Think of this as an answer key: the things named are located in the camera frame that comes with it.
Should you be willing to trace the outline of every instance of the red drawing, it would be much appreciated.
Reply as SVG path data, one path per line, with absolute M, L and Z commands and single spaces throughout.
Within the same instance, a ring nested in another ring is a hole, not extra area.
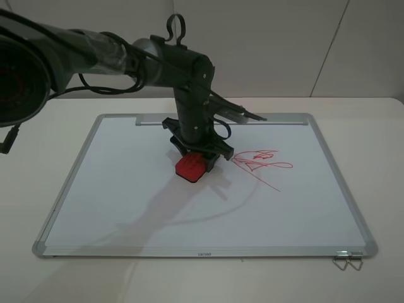
M 273 187 L 271 184 L 268 184 L 264 180 L 260 179 L 252 172 L 256 169 L 260 169 L 261 167 L 270 167 L 275 166 L 282 169 L 291 169 L 293 165 L 288 162 L 269 162 L 268 159 L 271 159 L 277 153 L 277 150 L 258 150 L 258 151 L 244 151 L 242 153 L 236 153 L 232 159 L 233 163 L 240 167 L 242 170 L 248 172 L 253 177 L 260 180 L 262 183 L 265 183 L 269 187 L 272 187 L 274 190 L 279 191 L 279 189 Z M 257 161 L 257 159 L 267 160 L 264 162 Z

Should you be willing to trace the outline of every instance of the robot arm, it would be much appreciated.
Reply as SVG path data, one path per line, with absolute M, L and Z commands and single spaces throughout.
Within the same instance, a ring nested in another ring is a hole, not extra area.
M 181 23 L 181 34 L 175 45 L 169 45 L 166 42 L 173 37 L 175 17 Z M 230 160 L 233 148 L 213 125 L 215 121 L 223 124 L 229 136 L 230 127 L 214 116 L 238 123 L 264 119 L 210 89 L 215 68 L 206 55 L 181 44 L 185 29 L 184 18 L 172 15 L 167 21 L 169 39 L 152 35 L 129 45 L 113 33 L 63 30 L 0 10 L 0 127 L 15 126 L 0 145 L 0 152 L 9 152 L 18 126 L 35 116 L 52 97 L 73 90 L 116 95 L 161 86 L 174 89 L 178 120 L 167 118 L 162 125 L 171 131 L 170 141 L 181 154 L 198 155 L 207 172 L 220 155 Z M 76 73 L 84 86 L 67 90 Z M 86 83 L 84 73 L 126 74 L 134 85 L 127 90 L 94 87 Z

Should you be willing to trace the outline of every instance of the cable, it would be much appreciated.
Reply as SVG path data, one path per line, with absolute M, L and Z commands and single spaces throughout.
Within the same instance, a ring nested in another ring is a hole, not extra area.
M 21 24 L 24 24 L 28 27 L 31 27 L 34 30 L 37 30 L 40 33 L 43 33 L 44 35 L 46 35 L 47 37 L 49 37 L 50 39 L 52 39 L 53 41 L 65 46 L 66 48 L 68 48 L 69 50 L 80 54 L 82 56 L 84 56 L 85 58 L 89 59 L 89 60 L 94 60 L 95 57 L 92 54 L 88 54 L 84 51 L 82 51 L 81 49 L 75 47 L 74 45 L 71 45 L 69 43 L 67 43 L 66 41 L 64 41 L 63 39 L 60 39 L 57 35 L 53 34 L 52 32 L 48 31 L 46 28 L 40 26 L 39 24 L 30 21 L 28 19 L 25 19 L 24 17 L 18 16 L 16 14 L 10 13 L 9 11 L 5 11 L 3 9 L 0 9 L 0 16 L 4 16 L 6 18 L 9 18 L 11 20 L 14 20 L 16 22 L 19 22 Z M 214 97 L 216 97 L 217 99 L 221 100 L 222 102 L 226 102 L 229 103 L 226 99 L 224 99 L 222 96 L 220 96 L 219 94 L 215 93 L 213 90 L 211 90 L 210 88 L 207 88 L 206 86 L 204 86 L 204 84 L 200 83 L 198 80 L 195 80 L 194 78 L 192 78 L 191 76 L 189 76 L 187 73 L 183 72 L 181 69 L 177 68 L 174 65 L 171 65 L 170 63 L 160 59 L 157 56 L 154 56 L 148 52 L 146 52 L 143 49 L 140 49 L 138 47 L 135 47 L 133 45 L 128 44 L 123 38 L 121 38 L 120 36 L 114 34 L 114 33 L 110 33 L 110 32 L 102 32 L 102 34 L 111 37 L 115 40 L 117 40 L 118 42 L 120 42 L 123 46 L 125 46 L 126 50 L 128 53 L 132 54 L 133 58 L 138 58 L 138 55 L 142 55 L 143 57 L 148 57 L 150 59 L 155 60 L 156 62 L 159 62 L 160 64 L 163 64 L 164 66 L 170 68 L 171 70 L 175 71 L 176 73 L 186 77 L 189 81 L 191 81 L 192 83 L 194 83 L 195 85 L 197 85 L 198 87 L 200 87 L 201 89 L 209 92 L 211 95 L 213 95 Z M 143 61 L 142 60 L 138 60 L 138 74 L 136 76 L 136 82 L 139 82 L 139 85 L 136 86 L 133 85 L 131 88 L 128 88 L 127 90 L 118 90 L 116 88 L 106 88 L 106 87 L 102 87 L 100 88 L 99 86 L 90 86 L 84 79 L 84 77 L 81 75 L 80 80 L 81 82 L 84 84 L 83 87 L 76 87 L 74 88 L 76 91 L 78 90 L 90 90 L 92 92 L 95 93 L 101 93 L 104 95 L 118 95 L 121 93 L 127 93 L 127 92 L 137 92 L 138 90 L 142 89 L 144 87 L 144 79 L 147 79 L 147 75 L 146 75 L 146 69 L 145 68 L 141 68 Z M 68 93 L 68 92 L 72 92 L 72 90 L 66 90 L 63 93 L 58 94 L 57 96 L 60 96 L 62 94 Z M 250 117 L 252 117 L 253 119 L 258 119 L 261 120 L 259 116 L 257 115 L 253 115 L 250 114 Z
M 217 122 L 220 125 L 224 126 L 225 129 L 227 130 L 227 137 L 223 137 L 223 136 L 220 136 L 219 134 L 217 134 L 219 136 L 219 138 L 221 138 L 222 140 L 227 140 L 232 136 L 232 129 L 230 128 L 230 126 L 225 121 L 219 120 L 219 119 L 217 119 L 215 117 L 213 117 L 212 120 L 214 122 Z
M 89 54 L 83 50 L 81 50 L 80 48 L 66 42 L 65 40 L 59 38 L 57 35 L 55 35 L 54 33 L 52 33 L 50 30 L 46 29 L 45 27 L 39 25 L 38 23 L 35 23 L 31 20 L 28 20 L 20 15 L 16 15 L 10 11 L 6 11 L 4 9 L 0 9 L 0 16 L 3 16 L 7 19 L 13 20 L 15 22 L 18 22 L 22 25 L 25 25 L 27 27 L 30 27 L 34 30 L 36 30 L 37 32 L 40 32 L 42 34 L 44 34 L 45 36 L 49 37 L 50 39 L 52 39 L 53 41 L 59 43 L 60 45 L 63 45 L 65 48 L 71 50 L 72 52 L 75 52 L 77 54 L 82 55 L 84 58 L 86 58 L 87 60 L 89 60 L 90 62 L 97 62 L 97 58 L 93 55 L 93 54 Z

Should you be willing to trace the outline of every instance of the white table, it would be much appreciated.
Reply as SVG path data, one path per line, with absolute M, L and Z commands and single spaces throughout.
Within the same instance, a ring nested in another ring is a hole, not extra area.
M 99 114 L 172 99 L 55 100 L 0 155 L 0 302 L 404 302 L 404 106 L 390 98 L 239 98 L 308 112 L 379 245 L 362 271 L 330 259 L 38 259 L 31 246 Z M 0 130 L 0 141 L 5 129 Z

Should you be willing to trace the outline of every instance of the black cable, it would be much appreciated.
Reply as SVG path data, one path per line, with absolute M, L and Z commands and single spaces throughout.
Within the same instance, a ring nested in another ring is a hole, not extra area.
M 59 97 L 61 95 L 64 95 L 65 93 L 78 92 L 78 91 L 90 90 L 90 89 L 103 90 L 103 91 L 115 90 L 115 88 L 103 87 L 103 86 L 90 86 L 89 88 L 85 87 L 85 86 L 77 86 L 77 87 L 68 88 L 67 90 L 65 90 L 62 93 L 53 93 L 52 95 L 49 95 L 48 100 L 51 100 L 53 98 L 57 98 L 57 97 Z
M 30 28 L 32 28 L 32 29 L 34 29 L 34 30 L 40 32 L 40 33 L 43 33 L 44 35 L 46 35 L 47 37 L 49 37 L 49 38 L 52 39 L 53 41 L 55 41 L 55 42 L 57 42 L 57 43 L 59 43 L 59 44 L 65 46 L 66 48 L 68 48 L 69 50 L 71 50 L 71 51 L 73 51 L 73 52 L 75 52 L 75 53 L 77 53 L 77 54 L 81 54 L 82 56 L 84 56 L 84 57 L 87 58 L 87 59 L 91 59 L 91 60 L 94 60 L 94 59 L 95 59 L 95 57 L 94 57 L 92 54 L 88 54 L 88 53 L 82 51 L 81 49 L 75 47 L 74 45 L 71 45 L 71 44 L 67 43 L 67 42 L 64 41 L 63 39 L 60 39 L 57 35 L 53 34 L 52 32 L 48 31 L 46 28 L 40 26 L 39 24 L 37 24 L 37 23 L 35 23 L 35 22 L 33 22 L 33 21 L 30 21 L 30 20 L 28 20 L 28 19 L 26 19 L 26 18 L 24 18 L 24 17 L 21 17 L 21 16 L 19 16 L 19 15 L 13 14 L 13 13 L 10 13 L 9 11 L 5 11 L 5 10 L 3 10 L 3 9 L 0 9 L 0 15 L 1 15 L 1 16 L 4 16 L 4 17 L 6 17 L 6 18 L 9 18 L 9 19 L 11 19 L 11 20 L 14 20 L 14 21 L 16 21 L 16 22 L 18 22 L 18 23 L 21 23 L 21 24 L 23 24 L 23 25 L 26 25 L 26 26 L 28 26 L 28 27 L 30 27 Z M 133 45 L 128 44 L 123 38 L 121 38 L 120 36 L 118 36 L 118 35 L 116 35 L 116 34 L 114 34 L 114 33 L 102 32 L 102 34 L 104 34 L 104 35 L 106 35 L 106 36 L 108 36 L 108 37 L 111 37 L 111 38 L 113 38 L 113 39 L 119 41 L 123 46 L 125 46 L 127 52 L 130 52 L 132 55 L 135 55 L 135 56 L 134 56 L 135 58 L 136 58 L 137 55 L 139 55 L 139 54 L 142 55 L 143 57 L 149 57 L 150 59 L 153 59 L 153 60 L 155 60 L 156 62 L 159 62 L 160 64 L 163 64 L 163 65 L 165 65 L 166 67 L 172 69 L 173 71 L 179 73 L 180 75 L 186 77 L 189 81 L 192 81 L 195 85 L 197 85 L 197 86 L 199 86 L 200 88 L 202 88 L 203 90 L 209 92 L 209 93 L 210 93 L 211 95 L 213 95 L 214 97 L 216 97 L 216 98 L 218 98 L 218 99 L 220 99 L 220 100 L 222 100 L 222 101 L 224 101 L 224 102 L 227 102 L 227 100 L 224 99 L 222 96 L 220 96 L 219 94 L 215 93 L 215 92 L 214 92 L 213 90 L 211 90 L 210 88 L 207 88 L 206 86 L 204 86 L 204 84 L 202 84 L 202 83 L 200 83 L 199 81 L 195 80 L 194 78 L 192 78 L 191 76 L 189 76 L 187 73 L 183 72 L 181 69 L 177 68 L 176 66 L 171 65 L 170 63 L 168 63 L 168 62 L 166 62 L 166 61 L 160 59 L 160 58 L 157 57 L 157 56 L 154 56 L 154 55 L 152 55 L 152 54 L 146 52 L 146 51 L 143 50 L 143 49 L 139 49 L 139 48 L 137 48 L 137 47 L 135 47 L 135 46 L 133 46 Z M 145 71 L 146 71 L 146 69 L 143 70 L 143 72 L 144 72 L 143 75 L 142 75 L 142 74 L 139 74 L 139 75 L 138 75 L 139 78 L 140 78 L 140 82 L 143 82 L 143 80 L 141 79 L 142 76 L 144 76 L 144 77 L 147 76 L 147 75 L 145 74 Z M 87 85 L 84 85 L 83 87 L 81 87 L 80 90 L 91 90 L 91 91 L 93 91 L 93 92 L 99 93 L 96 86 L 90 86 L 90 85 L 88 85 L 88 84 L 87 84 Z M 102 89 L 100 90 L 100 92 L 103 93 L 103 92 L 108 92 L 108 91 L 113 91 L 113 90 L 116 90 L 116 89 L 115 89 L 115 88 L 102 88 Z M 121 91 L 121 92 L 117 92 L 116 94 L 124 93 L 124 92 L 123 92 L 124 90 L 120 90 L 120 91 Z
M 133 86 L 123 90 L 121 90 L 120 88 L 108 88 L 108 87 L 99 88 L 97 86 L 89 85 L 87 81 L 84 79 L 83 74 L 78 74 L 78 76 L 84 87 L 88 88 L 88 90 L 91 90 L 94 93 L 99 93 L 101 95 L 121 95 L 123 93 L 134 93 L 138 92 L 144 87 L 144 85 L 141 84 L 141 80 L 137 78 Z
M 138 50 L 138 48 L 130 45 L 125 41 L 125 39 L 121 38 L 120 36 L 110 32 L 101 32 L 101 34 L 112 38 L 113 40 L 119 42 L 121 45 L 125 47 L 126 52 L 130 55 L 130 58 L 133 60 L 131 64 L 133 65 L 132 67 L 134 68 L 133 72 L 134 75 L 130 76 L 139 79 L 140 82 L 142 82 L 142 88 L 143 88 L 145 85 L 144 82 L 148 77 L 144 60 L 145 56 L 144 55 L 140 56 L 139 54 L 137 54 L 136 51 Z
M 6 11 L 4 9 L 0 9 L 0 15 L 7 19 L 13 20 L 20 24 L 23 24 L 27 27 L 30 27 L 30 28 L 36 30 L 37 32 L 44 34 L 45 36 L 49 37 L 53 41 L 59 43 L 60 45 L 63 45 L 65 48 L 67 48 L 77 54 L 82 55 L 84 58 L 86 58 L 90 62 L 94 62 L 94 63 L 97 62 L 97 58 L 93 54 L 89 54 L 89 53 L 81 50 L 80 48 L 74 46 L 73 44 L 66 42 L 65 40 L 59 38 L 57 35 L 52 33 L 50 30 L 44 28 L 43 26 L 39 25 L 38 23 L 35 23 L 29 19 L 26 19 L 20 15 L 16 15 L 16 14 L 14 14 L 10 11 Z
M 217 134 L 222 140 L 227 140 L 232 136 L 232 129 L 230 128 L 230 125 L 228 125 L 225 121 L 219 120 L 215 117 L 212 118 L 213 121 L 219 123 L 220 125 L 224 126 L 225 129 L 227 130 L 227 137 L 220 136 Z

